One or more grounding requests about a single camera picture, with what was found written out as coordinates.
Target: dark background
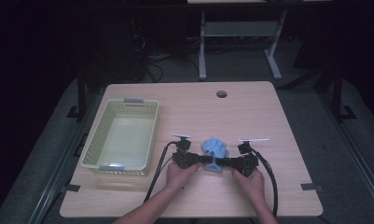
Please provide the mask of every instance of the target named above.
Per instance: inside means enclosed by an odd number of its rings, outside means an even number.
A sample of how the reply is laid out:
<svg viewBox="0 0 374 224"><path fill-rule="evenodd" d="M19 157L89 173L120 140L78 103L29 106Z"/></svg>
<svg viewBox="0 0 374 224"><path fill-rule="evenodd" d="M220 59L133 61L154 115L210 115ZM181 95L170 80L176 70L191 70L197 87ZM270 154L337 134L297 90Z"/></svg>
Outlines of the dark background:
<svg viewBox="0 0 374 224"><path fill-rule="evenodd" d="M138 82L145 74L145 58L135 52L132 33L182 54L184 37L195 35L191 24L200 19L196 12L146 11L131 26L134 14L70 7L88 2L0 1L0 206L63 91L79 73L91 91ZM374 2L337 3L313 14L290 10L283 35L304 40L298 67L314 69L336 52L344 77L374 113Z"/></svg>

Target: gray carpet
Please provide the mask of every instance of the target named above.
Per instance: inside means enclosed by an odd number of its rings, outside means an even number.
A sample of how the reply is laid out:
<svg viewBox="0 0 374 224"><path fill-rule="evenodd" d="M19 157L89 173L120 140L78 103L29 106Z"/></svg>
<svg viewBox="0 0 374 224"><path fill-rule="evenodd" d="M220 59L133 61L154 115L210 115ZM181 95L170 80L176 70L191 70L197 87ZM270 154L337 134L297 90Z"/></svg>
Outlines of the gray carpet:
<svg viewBox="0 0 374 224"><path fill-rule="evenodd" d="M238 50L222 54L207 55L207 81L254 81L267 80L274 86L281 86L300 77L306 71L293 69L298 52L298 42L282 42L276 52L282 80L275 80L271 74L263 51ZM156 63L163 69L160 82L198 81L197 54L189 55L190 61L171 59ZM151 67L154 75L159 71ZM149 83L146 77L143 82ZM306 162L312 182L323 190L318 192L324 213L319 217L279 217L280 223L372 223L374 224L374 199L356 168L347 144L339 133L338 124L328 113L323 103L324 95L318 95L312 88L314 78L303 83L295 91L278 91L284 112ZM65 148L76 148L79 139L90 129L92 119L103 93L89 94L86 117L77 122L67 118L71 106L77 105L76 82L70 84L37 141L35 148L23 167L21 174L0 210L0 223L28 223L41 195L49 189L60 191L76 167L77 157ZM358 119L345 120L344 126L374 172L374 117L364 106L356 89L348 82L343 85L344 105L349 105ZM64 168L59 161L65 157ZM55 171L60 171L56 186L48 184ZM42 223L111 223L113 218L64 218L59 214L64 192L51 197L53 204ZM197 223L251 223L246 218L198 219ZM157 223L190 223L189 219L159 219Z"/></svg>

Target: wooden table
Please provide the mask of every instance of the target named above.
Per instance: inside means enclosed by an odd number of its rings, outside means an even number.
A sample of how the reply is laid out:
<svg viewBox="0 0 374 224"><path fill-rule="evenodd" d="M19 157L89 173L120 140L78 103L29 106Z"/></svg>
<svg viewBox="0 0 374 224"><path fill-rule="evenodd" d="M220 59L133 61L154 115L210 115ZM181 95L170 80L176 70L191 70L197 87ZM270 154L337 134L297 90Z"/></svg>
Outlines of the wooden table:
<svg viewBox="0 0 374 224"><path fill-rule="evenodd" d="M225 91L226 98L217 97ZM322 205L315 190L303 190L301 184L311 178L287 122L275 89L269 82L199 82L164 84L111 85L107 88L87 142L97 127L105 102L117 98L143 98L159 101L159 124L150 173L147 176L95 175L77 166L71 180L80 186L68 191L62 203L64 217L120 217L141 204L167 143L178 141L171 133L191 134L190 152L202 155L201 143L212 137L227 143L230 157L240 156L240 137L270 137L269 142L253 143L270 163L279 190L280 217L319 216ZM170 147L166 159L175 148ZM270 178L266 178L269 207L273 205ZM166 169L158 179L153 194L165 183ZM200 169L180 195L163 213L163 217L254 217L256 214L225 168L222 174Z"/></svg>

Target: hand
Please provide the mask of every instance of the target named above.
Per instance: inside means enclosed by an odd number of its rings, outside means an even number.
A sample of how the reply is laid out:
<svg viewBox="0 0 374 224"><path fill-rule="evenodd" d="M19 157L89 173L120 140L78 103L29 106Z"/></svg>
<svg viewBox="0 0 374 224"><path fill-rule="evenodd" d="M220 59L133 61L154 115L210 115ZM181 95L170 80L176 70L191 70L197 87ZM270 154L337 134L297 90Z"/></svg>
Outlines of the hand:
<svg viewBox="0 0 374 224"><path fill-rule="evenodd" d="M201 163L196 163L186 169L181 169L175 162L167 168L166 187L169 189L182 189L189 178L201 168Z"/></svg>
<svg viewBox="0 0 374 224"><path fill-rule="evenodd" d="M240 172L234 168L230 171L242 187L244 194L250 199L255 210L260 208L263 204L266 205L265 178L257 168L254 168L253 172L248 177L240 174Z"/></svg>

